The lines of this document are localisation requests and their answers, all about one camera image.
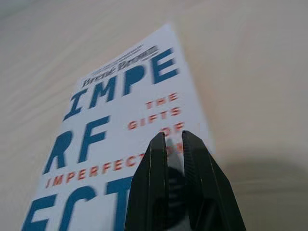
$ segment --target black plastic claw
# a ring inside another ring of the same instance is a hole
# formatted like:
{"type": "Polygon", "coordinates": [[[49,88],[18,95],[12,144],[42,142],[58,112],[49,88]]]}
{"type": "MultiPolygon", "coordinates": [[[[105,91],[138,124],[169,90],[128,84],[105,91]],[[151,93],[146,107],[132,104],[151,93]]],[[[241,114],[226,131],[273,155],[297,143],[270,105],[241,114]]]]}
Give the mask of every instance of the black plastic claw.
{"type": "Polygon", "coordinates": [[[185,187],[194,231],[245,231],[230,182],[203,141],[183,131],[185,187]]]}
{"type": "Polygon", "coordinates": [[[168,211],[169,179],[164,133],[150,142],[131,182],[125,231],[163,231],[168,211]]]}

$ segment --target white book cover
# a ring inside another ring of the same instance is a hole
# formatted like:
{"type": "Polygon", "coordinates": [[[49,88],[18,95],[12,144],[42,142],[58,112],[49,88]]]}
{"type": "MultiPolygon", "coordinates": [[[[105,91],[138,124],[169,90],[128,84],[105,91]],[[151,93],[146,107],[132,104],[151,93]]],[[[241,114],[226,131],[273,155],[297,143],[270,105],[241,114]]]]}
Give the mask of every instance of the white book cover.
{"type": "MultiPolygon", "coordinates": [[[[131,178],[160,131],[181,181],[183,130],[213,150],[180,43],[165,25],[77,83],[22,230],[124,230],[131,178]]],[[[170,230],[187,226],[185,208],[175,211],[170,230]]]]}

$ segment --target letter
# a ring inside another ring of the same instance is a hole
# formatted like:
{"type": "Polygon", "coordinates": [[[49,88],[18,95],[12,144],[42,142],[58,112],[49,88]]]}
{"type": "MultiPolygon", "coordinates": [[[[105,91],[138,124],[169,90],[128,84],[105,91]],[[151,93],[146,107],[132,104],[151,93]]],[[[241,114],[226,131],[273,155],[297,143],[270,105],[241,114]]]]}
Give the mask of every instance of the letter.
{"type": "Polygon", "coordinates": [[[126,166],[127,167],[133,167],[135,164],[136,164],[136,162],[131,162],[131,160],[133,160],[133,159],[135,159],[136,157],[135,156],[130,156],[129,158],[127,158],[127,160],[126,160],[126,166]]]}
{"type": "Polygon", "coordinates": [[[169,101],[174,101],[174,100],[177,100],[178,99],[178,96],[177,96],[177,93],[172,93],[169,95],[169,101]]]}
{"type": "Polygon", "coordinates": [[[140,126],[143,127],[145,125],[145,118],[142,118],[140,120],[140,126]]]}
{"type": "Polygon", "coordinates": [[[68,230],[69,223],[74,211],[74,206],[77,201],[81,199],[89,201],[92,200],[94,197],[96,197],[96,192],[90,186],[84,186],[73,191],[66,201],[59,231],[68,230]]]}
{"type": "Polygon", "coordinates": [[[142,158],[144,157],[144,153],[141,153],[138,155],[140,157],[140,159],[142,160],[142,158]]]}
{"type": "Polygon", "coordinates": [[[148,55],[147,51],[142,52],[140,55],[138,55],[138,59],[143,59],[147,55],[148,55]]]}
{"type": "Polygon", "coordinates": [[[108,93],[108,97],[107,97],[106,102],[113,100],[114,96],[115,96],[115,88],[116,88],[115,83],[116,83],[116,76],[114,76],[114,77],[112,77],[108,80],[107,86],[105,88],[103,87],[103,83],[96,84],[95,88],[94,88],[93,95],[92,95],[92,100],[91,100],[89,109],[95,107],[96,102],[97,102],[97,98],[104,96],[107,92],[109,92],[109,93],[108,93]]]}
{"type": "Polygon", "coordinates": [[[162,105],[166,102],[165,98],[160,98],[156,100],[156,106],[162,105]]]}
{"type": "Polygon", "coordinates": [[[127,193],[132,177],[114,180],[107,183],[105,195],[117,193],[114,231],[123,231],[127,207],[127,193]]]}
{"type": "Polygon", "coordinates": [[[103,78],[103,74],[102,74],[102,75],[99,75],[99,76],[97,76],[97,77],[95,77],[95,78],[94,78],[94,82],[96,82],[97,80],[99,80],[99,79],[101,79],[101,78],[103,78]]]}
{"type": "Polygon", "coordinates": [[[170,128],[162,128],[160,131],[165,134],[165,137],[168,137],[170,135],[170,132],[171,132],[170,128]]]}
{"type": "Polygon", "coordinates": [[[37,210],[53,207],[57,194],[39,198],[32,202],[27,217],[24,221],[22,231],[45,231],[48,219],[32,222],[37,210]]]}
{"type": "Polygon", "coordinates": [[[103,174],[106,173],[106,170],[110,168],[110,162],[107,162],[103,166],[103,174]]]}
{"type": "Polygon", "coordinates": [[[53,186],[58,185],[58,184],[62,184],[62,179],[63,179],[63,174],[60,176],[56,176],[53,180],[53,186]]]}
{"type": "Polygon", "coordinates": [[[129,129],[129,130],[135,129],[136,127],[137,127],[136,121],[131,121],[131,122],[128,124],[128,129],[129,129]]]}
{"type": "Polygon", "coordinates": [[[158,51],[158,47],[157,46],[153,46],[149,49],[150,54],[154,53],[155,51],[158,51]]]}
{"type": "Polygon", "coordinates": [[[126,67],[126,61],[121,62],[121,63],[119,64],[119,66],[118,66],[118,71],[119,71],[119,70],[122,70],[122,69],[125,68],[125,67],[126,67]]]}
{"type": "Polygon", "coordinates": [[[93,78],[88,78],[88,79],[86,79],[84,82],[83,82],[83,85],[82,85],[82,87],[84,87],[84,86],[86,86],[86,85],[88,85],[88,84],[90,84],[90,83],[92,83],[93,82],[93,78]]]}
{"type": "Polygon", "coordinates": [[[55,157],[57,157],[57,168],[62,168],[66,166],[64,152],[70,145],[72,137],[73,133],[71,131],[66,131],[57,137],[56,142],[54,143],[54,146],[52,148],[51,154],[49,156],[49,159],[47,161],[47,164],[45,166],[43,175],[50,171],[51,164],[55,157]]]}
{"type": "Polygon", "coordinates": [[[91,168],[91,170],[90,170],[90,177],[92,177],[92,176],[97,176],[97,171],[98,171],[98,166],[94,166],[94,167],[92,167],[91,168]]]}
{"type": "Polygon", "coordinates": [[[149,102],[146,103],[147,109],[152,108],[152,103],[153,103],[153,101],[149,101],[149,102]]]}
{"type": "Polygon", "coordinates": [[[130,87],[140,81],[144,76],[144,67],[136,66],[125,72],[125,86],[123,96],[130,94],[130,87]]]}
{"type": "Polygon", "coordinates": [[[131,60],[128,60],[128,61],[126,62],[126,66],[130,66],[132,63],[133,63],[133,60],[132,60],[132,59],[131,59],[131,60]]]}
{"type": "Polygon", "coordinates": [[[177,116],[180,113],[181,113],[181,110],[180,110],[179,107],[174,107],[174,108],[171,109],[171,115],[172,116],[177,116]]]}
{"type": "Polygon", "coordinates": [[[74,176],[75,176],[75,172],[70,172],[70,173],[67,175],[66,183],[68,183],[72,178],[74,178],[74,176]]]}
{"type": "Polygon", "coordinates": [[[177,143],[177,149],[179,153],[183,152],[183,143],[177,143]]]}
{"type": "Polygon", "coordinates": [[[82,90],[82,91],[76,93],[76,94],[72,97],[71,101],[74,100],[74,102],[73,102],[71,111],[70,111],[68,114],[66,114],[66,116],[64,116],[63,121],[65,121],[66,119],[68,119],[69,117],[71,117],[71,116],[73,116],[73,115],[78,114],[78,113],[81,111],[81,108],[82,108],[82,107],[77,108],[78,101],[79,101],[80,97],[81,97],[84,93],[86,93],[86,92],[87,92],[87,89],[84,89],[84,90],[82,90]]]}
{"type": "Polygon", "coordinates": [[[103,125],[103,124],[106,124],[108,122],[109,122],[109,116],[106,116],[106,117],[100,118],[98,120],[94,120],[92,122],[89,122],[86,125],[86,130],[85,130],[85,134],[83,136],[83,141],[82,141],[82,145],[81,145],[81,149],[80,149],[78,163],[84,162],[84,161],[87,160],[88,148],[89,148],[90,144],[96,143],[98,141],[102,141],[102,140],[105,139],[106,131],[97,133],[95,135],[91,135],[93,128],[96,128],[96,127],[103,125]]]}
{"type": "Polygon", "coordinates": [[[120,169],[122,169],[122,160],[116,160],[114,171],[118,171],[120,169]]]}
{"type": "Polygon", "coordinates": [[[131,60],[131,63],[134,64],[139,60],[139,56],[137,55],[135,58],[131,60]]]}
{"type": "Polygon", "coordinates": [[[166,114],[167,114],[167,111],[163,111],[160,113],[162,115],[162,119],[165,119],[166,118],[166,114]]]}
{"type": "Polygon", "coordinates": [[[116,68],[113,66],[110,71],[109,71],[109,75],[112,75],[115,72],[116,68]]]}
{"type": "Polygon", "coordinates": [[[184,127],[184,122],[177,123],[176,125],[174,125],[175,132],[179,132],[183,127],[184,127]]]}
{"type": "Polygon", "coordinates": [[[150,115],[150,116],[149,116],[149,123],[150,123],[150,124],[153,123],[154,120],[155,120],[156,118],[157,118],[156,114],[150,115]]]}
{"type": "Polygon", "coordinates": [[[167,146],[167,156],[170,156],[171,154],[173,154],[173,147],[172,146],[167,146]]]}
{"type": "Polygon", "coordinates": [[[78,173],[78,180],[84,179],[85,178],[85,173],[86,173],[85,169],[80,170],[79,173],[78,173]]]}
{"type": "Polygon", "coordinates": [[[47,183],[46,183],[45,189],[48,188],[48,186],[49,186],[49,184],[50,184],[50,181],[51,181],[51,178],[48,179],[48,181],[47,181],[47,183]]]}
{"type": "Polygon", "coordinates": [[[166,61],[165,63],[162,63],[162,64],[158,64],[158,61],[167,57],[168,55],[170,55],[172,53],[172,49],[168,49],[160,54],[158,54],[157,56],[153,57],[151,60],[152,60],[152,69],[153,69],[153,81],[154,81],[154,84],[156,83],[159,83],[159,82],[162,82],[168,78],[171,78],[175,75],[178,74],[178,70],[177,69],[174,69],[170,72],[167,72],[163,75],[159,75],[159,72],[171,65],[174,64],[174,61],[173,59],[169,59],[168,61],[166,61]]]}

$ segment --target wooden table surface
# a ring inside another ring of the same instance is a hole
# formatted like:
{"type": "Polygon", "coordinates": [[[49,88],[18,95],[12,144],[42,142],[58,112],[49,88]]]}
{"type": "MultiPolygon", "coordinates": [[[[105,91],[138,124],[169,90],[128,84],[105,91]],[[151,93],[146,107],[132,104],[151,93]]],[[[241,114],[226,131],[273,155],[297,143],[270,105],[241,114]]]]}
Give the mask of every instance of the wooden table surface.
{"type": "Polygon", "coordinates": [[[19,230],[74,84],[166,22],[248,231],[308,226],[308,1],[38,0],[0,20],[0,230],[19,230]]]}

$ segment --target beige surface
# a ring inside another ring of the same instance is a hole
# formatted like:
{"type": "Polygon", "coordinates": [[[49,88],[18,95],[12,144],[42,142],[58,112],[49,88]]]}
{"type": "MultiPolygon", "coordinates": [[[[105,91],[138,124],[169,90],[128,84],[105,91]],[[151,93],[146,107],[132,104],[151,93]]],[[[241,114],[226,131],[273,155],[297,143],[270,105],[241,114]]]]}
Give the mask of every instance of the beige surface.
{"type": "Polygon", "coordinates": [[[0,19],[12,15],[36,0],[0,0],[0,19]]]}
{"type": "Polygon", "coordinates": [[[308,226],[308,1],[41,0],[0,20],[0,230],[19,230],[76,81],[174,22],[249,231],[308,226]]]}

